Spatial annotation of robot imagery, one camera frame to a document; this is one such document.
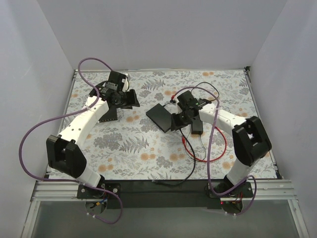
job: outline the white wall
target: white wall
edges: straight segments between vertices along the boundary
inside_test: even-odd
[[[73,70],[36,0],[0,1],[0,237],[20,237],[35,181],[18,146],[37,122],[60,115]],[[24,147],[27,167],[43,175],[46,138],[59,121],[36,130]]]
[[[277,165],[317,237],[317,1],[287,2],[251,69]]]
[[[251,65],[286,0],[38,2],[74,69],[197,69]]]

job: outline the floral tablecloth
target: floral tablecloth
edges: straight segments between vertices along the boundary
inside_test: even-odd
[[[93,84],[108,79],[108,72],[86,72],[85,77]],[[163,133],[145,114],[157,103],[162,105],[172,94],[185,87],[207,81],[220,92],[223,109],[243,117],[256,115],[256,109],[242,70],[225,71],[129,71],[130,87],[135,89],[141,107],[132,110],[118,109],[118,120],[96,124],[83,146],[87,163],[106,179],[183,179],[193,168],[193,160],[185,153],[180,132]],[[209,85],[201,85],[212,90]],[[79,75],[75,78],[67,113],[81,109],[91,88]],[[212,99],[206,92],[194,89],[193,95]],[[176,112],[176,107],[167,105],[167,110]],[[67,126],[73,118],[64,121]],[[183,131],[187,135],[190,126]],[[204,123],[202,143],[207,148],[211,125]],[[225,133],[228,148],[225,155],[212,163],[211,177],[222,179],[231,169],[236,157],[232,137]],[[198,158],[205,156],[199,137],[189,135],[189,141]],[[219,132],[213,139],[211,158],[218,157],[224,149]],[[197,163],[191,179],[207,178],[206,163]],[[50,178],[69,176],[54,169]],[[269,153],[252,170],[256,178],[276,178]]]

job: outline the purple cable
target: purple cable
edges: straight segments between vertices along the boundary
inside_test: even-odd
[[[213,189],[213,186],[211,184],[211,176],[210,176],[210,155],[211,155],[211,144],[212,144],[212,138],[213,138],[213,133],[214,133],[214,128],[216,126],[216,121],[217,121],[217,117],[218,117],[218,110],[219,110],[219,105],[220,105],[220,101],[219,99],[210,91],[208,91],[207,89],[205,88],[201,88],[201,87],[195,87],[195,86],[190,86],[190,87],[184,87],[180,90],[178,90],[174,95],[173,95],[173,98],[181,91],[185,90],[185,89],[190,89],[190,88],[198,88],[198,89],[201,89],[209,94],[211,94],[216,100],[217,100],[217,106],[216,106],[216,112],[214,114],[214,119],[213,119],[213,123],[212,123],[212,128],[211,128],[211,134],[210,134],[210,138],[209,138],[209,145],[208,145],[208,154],[207,154],[207,176],[208,176],[208,183],[209,183],[209,186],[211,188],[211,191],[213,194],[215,194],[216,196],[224,196],[226,194],[228,194],[229,192],[231,192],[232,190],[236,189],[238,186],[240,186],[241,184],[243,184],[247,179],[248,177],[253,177],[253,176],[248,176],[248,177],[245,177],[243,178],[240,182],[238,182],[236,185],[234,185],[232,188],[228,189],[227,191],[225,192],[222,192],[222,193],[217,193],[214,189]]]
[[[80,70],[81,64],[82,64],[83,62],[87,61],[87,60],[96,60],[96,61],[99,61],[99,62],[103,63],[105,66],[107,66],[110,70],[112,70],[112,69],[111,69],[111,67],[110,67],[106,62],[104,62],[104,61],[102,61],[101,59],[98,59],[98,58],[93,58],[93,57],[85,58],[85,59],[83,59],[83,60],[81,60],[81,61],[79,62],[79,64],[78,64],[78,73],[79,73],[80,77],[85,81],[85,83],[87,83],[89,86],[91,86],[93,89],[95,89],[95,91],[96,91],[96,93],[97,93],[97,98],[96,98],[96,100],[95,100],[89,107],[87,107],[87,108],[81,109],[81,110],[76,111],[76,112],[73,112],[73,113],[68,113],[68,114],[65,114],[65,115],[61,115],[61,116],[58,116],[58,117],[55,117],[55,118],[47,119],[47,120],[44,120],[44,121],[42,121],[42,122],[36,124],[35,126],[33,126],[31,129],[29,129],[29,130],[25,133],[25,135],[23,136],[23,138],[22,138],[22,140],[21,140],[21,143],[20,143],[20,146],[19,146],[19,161],[20,161],[20,165],[21,165],[22,169],[24,170],[24,172],[25,172],[28,176],[30,176],[30,177],[32,177],[32,178],[34,178],[34,179],[37,179],[37,180],[39,180],[39,181],[49,181],[49,182],[76,182],[76,183],[79,183],[79,181],[77,181],[77,180],[75,180],[75,179],[42,178],[42,177],[39,177],[39,176],[36,176],[36,175],[30,173],[30,172],[27,170],[27,168],[25,167],[24,163],[23,163],[23,159],[22,159],[22,148],[23,148],[23,144],[24,144],[26,138],[29,136],[29,134],[30,134],[34,129],[38,128],[39,126],[41,126],[41,125],[43,125],[43,124],[45,124],[45,123],[47,123],[47,122],[53,121],[53,120],[58,120],[58,119],[61,119],[61,118],[66,118],[66,117],[73,116],[73,115],[76,115],[76,114],[79,114],[79,113],[83,113],[83,112],[87,111],[90,107],[93,107],[93,106],[97,103],[97,101],[98,101],[99,98],[100,98],[99,90],[98,90],[92,83],[90,83],[87,79],[85,79],[85,77],[83,76],[83,74],[82,74],[82,72],[81,72],[81,70]],[[102,221],[104,221],[105,223],[108,223],[108,224],[114,224],[114,223],[116,223],[116,222],[120,219],[120,217],[121,217],[121,215],[122,215],[123,204],[122,204],[121,199],[120,199],[116,194],[114,194],[114,193],[111,192],[111,191],[108,191],[108,190],[105,190],[105,189],[96,188],[96,187],[92,187],[92,186],[89,186],[89,185],[86,185],[86,186],[87,186],[87,187],[90,187],[90,188],[92,188],[92,189],[95,189],[95,190],[105,191],[105,192],[107,192],[107,193],[109,193],[109,194],[111,194],[111,195],[114,195],[115,198],[117,198],[117,199],[119,200],[120,206],[121,206],[121,212],[120,212],[120,215],[119,215],[119,217],[118,217],[117,220],[115,220],[114,222],[109,222],[109,221],[107,221],[107,220],[105,220],[105,219],[103,219],[103,218],[100,218],[100,220],[102,219]]]

